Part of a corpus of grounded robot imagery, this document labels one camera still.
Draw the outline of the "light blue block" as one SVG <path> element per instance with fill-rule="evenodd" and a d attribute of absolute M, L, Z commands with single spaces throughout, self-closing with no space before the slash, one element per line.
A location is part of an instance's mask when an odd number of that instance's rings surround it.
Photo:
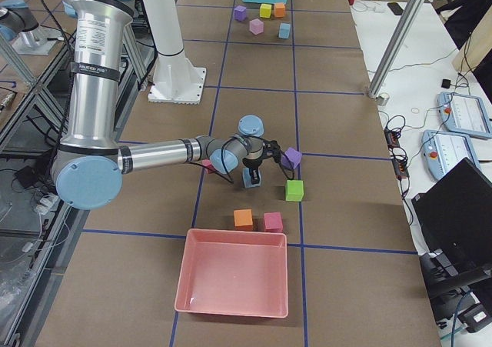
<path fill-rule="evenodd" d="M 282 22 L 279 26 L 278 37 L 281 39 L 289 39 L 291 35 L 291 24 Z"/>
<path fill-rule="evenodd" d="M 261 173 L 258 169 L 243 168 L 242 178 L 246 189 L 256 188 L 261 185 Z"/>

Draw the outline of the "purple block near red bin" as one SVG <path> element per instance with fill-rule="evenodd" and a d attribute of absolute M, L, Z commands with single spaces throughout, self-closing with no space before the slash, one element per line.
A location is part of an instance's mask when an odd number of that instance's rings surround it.
<path fill-rule="evenodd" d="M 285 168 L 296 169 L 301 163 L 302 153 L 297 149 L 289 147 L 281 154 L 281 164 Z"/>

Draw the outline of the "green block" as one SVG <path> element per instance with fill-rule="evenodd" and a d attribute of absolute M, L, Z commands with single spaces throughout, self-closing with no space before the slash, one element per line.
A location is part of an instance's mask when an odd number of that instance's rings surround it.
<path fill-rule="evenodd" d="M 285 185 L 285 200 L 301 202 L 304 197 L 304 182 L 302 180 L 287 180 Z"/>

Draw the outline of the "orange block near red bin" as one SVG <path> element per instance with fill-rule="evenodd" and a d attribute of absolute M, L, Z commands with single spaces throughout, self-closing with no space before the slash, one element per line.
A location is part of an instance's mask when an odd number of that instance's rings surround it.
<path fill-rule="evenodd" d="M 234 210 L 234 228 L 241 231 L 254 230 L 254 220 L 251 209 Z"/>

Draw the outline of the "pink block far right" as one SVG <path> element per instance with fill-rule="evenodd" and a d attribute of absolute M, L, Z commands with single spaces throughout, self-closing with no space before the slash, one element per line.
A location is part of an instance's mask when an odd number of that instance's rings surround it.
<path fill-rule="evenodd" d="M 208 174 L 211 174 L 211 173 L 214 173 L 215 172 L 215 168 L 212 165 L 212 163 L 211 163 L 210 160 L 207 160 L 207 159 L 202 160 L 201 161 L 201 164 L 204 167 L 204 169 L 207 171 Z"/>

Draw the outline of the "pink block beside red bin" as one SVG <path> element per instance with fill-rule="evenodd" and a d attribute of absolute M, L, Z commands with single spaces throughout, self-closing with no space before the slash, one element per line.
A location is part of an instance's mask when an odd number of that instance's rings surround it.
<path fill-rule="evenodd" d="M 280 212 L 265 212 L 263 216 L 265 232 L 282 233 L 284 231 L 283 220 Z"/>

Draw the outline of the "red plastic bin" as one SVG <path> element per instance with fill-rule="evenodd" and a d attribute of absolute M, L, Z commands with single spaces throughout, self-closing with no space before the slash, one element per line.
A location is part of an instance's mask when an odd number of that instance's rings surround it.
<path fill-rule="evenodd" d="M 288 316 L 285 234 L 191 229 L 184 246 L 176 311 L 274 319 Z"/>

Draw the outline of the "pink block near cyan bin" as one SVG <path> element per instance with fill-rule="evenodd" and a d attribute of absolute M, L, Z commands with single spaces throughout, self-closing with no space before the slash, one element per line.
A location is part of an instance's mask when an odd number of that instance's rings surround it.
<path fill-rule="evenodd" d="M 264 22 L 259 18 L 249 21 L 249 32 L 253 35 L 260 35 L 264 32 Z"/>

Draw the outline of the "black power strip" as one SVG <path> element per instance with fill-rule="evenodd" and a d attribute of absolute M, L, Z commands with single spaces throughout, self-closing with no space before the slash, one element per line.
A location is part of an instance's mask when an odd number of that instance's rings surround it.
<path fill-rule="evenodd" d="M 387 147 L 396 178 L 399 181 L 408 179 L 410 177 L 407 170 L 408 156 L 399 143 L 399 132 L 385 128 L 384 136 L 387 141 Z"/>

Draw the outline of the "small metal cylinder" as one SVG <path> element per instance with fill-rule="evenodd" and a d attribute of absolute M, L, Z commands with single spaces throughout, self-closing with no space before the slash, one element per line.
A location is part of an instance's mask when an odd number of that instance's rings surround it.
<path fill-rule="evenodd" d="M 390 99 L 390 95 L 386 92 L 382 92 L 376 98 L 377 104 L 381 107 L 385 107 Z"/>

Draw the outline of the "purple block near cyan bin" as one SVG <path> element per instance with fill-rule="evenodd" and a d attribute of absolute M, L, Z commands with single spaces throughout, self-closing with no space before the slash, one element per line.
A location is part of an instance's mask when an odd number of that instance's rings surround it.
<path fill-rule="evenodd" d="M 243 5 L 237 5 L 234 7 L 234 19 L 238 22 L 243 22 L 247 16 L 247 8 Z"/>

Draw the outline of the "yellow block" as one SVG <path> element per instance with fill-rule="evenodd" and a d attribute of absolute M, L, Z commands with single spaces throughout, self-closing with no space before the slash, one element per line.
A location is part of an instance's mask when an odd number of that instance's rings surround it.
<path fill-rule="evenodd" d="M 272 6 L 268 3 L 261 3 L 259 8 L 260 18 L 270 18 L 271 17 Z"/>

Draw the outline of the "orange block near cyan bin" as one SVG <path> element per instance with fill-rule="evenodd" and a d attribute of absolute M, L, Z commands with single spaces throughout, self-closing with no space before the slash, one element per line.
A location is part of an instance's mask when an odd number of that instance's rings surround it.
<path fill-rule="evenodd" d="M 274 3 L 273 14 L 275 18 L 283 18 L 286 15 L 286 6 L 283 2 Z"/>

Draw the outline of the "lower teach pendant tablet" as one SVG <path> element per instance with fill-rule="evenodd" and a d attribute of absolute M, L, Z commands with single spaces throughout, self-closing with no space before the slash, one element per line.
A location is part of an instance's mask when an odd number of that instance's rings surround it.
<path fill-rule="evenodd" d="M 458 162 L 468 158 L 481 169 L 471 138 L 456 132 L 425 130 L 422 135 L 424 160 L 433 178 L 442 179 Z"/>

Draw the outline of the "teach pendant tablet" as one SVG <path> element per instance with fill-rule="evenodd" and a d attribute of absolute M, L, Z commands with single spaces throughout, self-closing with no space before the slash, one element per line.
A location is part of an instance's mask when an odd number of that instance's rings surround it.
<path fill-rule="evenodd" d="M 442 179 L 458 162 L 468 158 L 481 169 L 471 138 L 456 132 L 425 130 L 422 135 L 424 160 L 433 178 Z"/>
<path fill-rule="evenodd" d="M 449 131 L 491 139 L 491 121 L 480 97 L 442 92 L 437 97 L 437 106 Z"/>

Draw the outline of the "black laptop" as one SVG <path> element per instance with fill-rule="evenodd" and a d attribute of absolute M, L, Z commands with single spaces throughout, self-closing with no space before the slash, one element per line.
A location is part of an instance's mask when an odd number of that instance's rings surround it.
<path fill-rule="evenodd" d="M 453 263 L 491 263 L 491 181 L 470 159 L 411 202 L 429 250 Z"/>

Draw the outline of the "black smartphone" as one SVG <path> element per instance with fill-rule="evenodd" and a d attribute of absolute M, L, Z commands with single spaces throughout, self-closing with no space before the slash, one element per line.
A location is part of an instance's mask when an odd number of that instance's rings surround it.
<path fill-rule="evenodd" d="M 404 9 L 399 5 L 398 2 L 388 2 L 387 7 L 396 16 L 402 16 Z"/>

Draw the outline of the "upper teach pendant tablet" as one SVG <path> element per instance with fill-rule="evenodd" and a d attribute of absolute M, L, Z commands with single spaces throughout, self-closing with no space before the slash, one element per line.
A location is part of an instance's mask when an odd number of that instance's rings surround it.
<path fill-rule="evenodd" d="M 449 131 L 491 139 L 491 121 L 480 97 L 442 92 L 437 97 L 437 106 Z"/>

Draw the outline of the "seated person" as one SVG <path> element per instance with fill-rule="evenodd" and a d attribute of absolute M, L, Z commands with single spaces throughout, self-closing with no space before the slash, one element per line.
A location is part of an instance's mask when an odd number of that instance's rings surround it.
<path fill-rule="evenodd" d="M 457 48 L 461 48 L 490 7 L 491 0 L 453 0 L 436 8 L 435 11 L 440 14 L 443 11 L 457 9 L 446 20 L 444 27 Z"/>

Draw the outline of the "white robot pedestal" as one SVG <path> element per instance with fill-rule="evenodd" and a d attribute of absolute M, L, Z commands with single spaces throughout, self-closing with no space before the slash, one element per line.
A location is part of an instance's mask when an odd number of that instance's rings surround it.
<path fill-rule="evenodd" d="M 143 0 L 158 57 L 148 94 L 150 102 L 197 105 L 207 69 L 185 54 L 175 0 Z"/>

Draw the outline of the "aluminium frame post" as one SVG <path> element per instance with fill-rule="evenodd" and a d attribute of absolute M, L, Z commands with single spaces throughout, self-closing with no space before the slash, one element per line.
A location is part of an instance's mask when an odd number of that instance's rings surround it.
<path fill-rule="evenodd" d="M 378 64 L 374 77 L 367 89 L 367 96 L 374 99 L 381 93 L 381 88 L 386 79 L 391 66 L 393 65 L 401 46 L 404 43 L 411 26 L 414 23 L 417 14 L 425 0 L 409 0 L 404 8 L 403 15 L 399 19 L 397 26 L 391 36 L 391 39 L 384 51 L 384 54 Z"/>

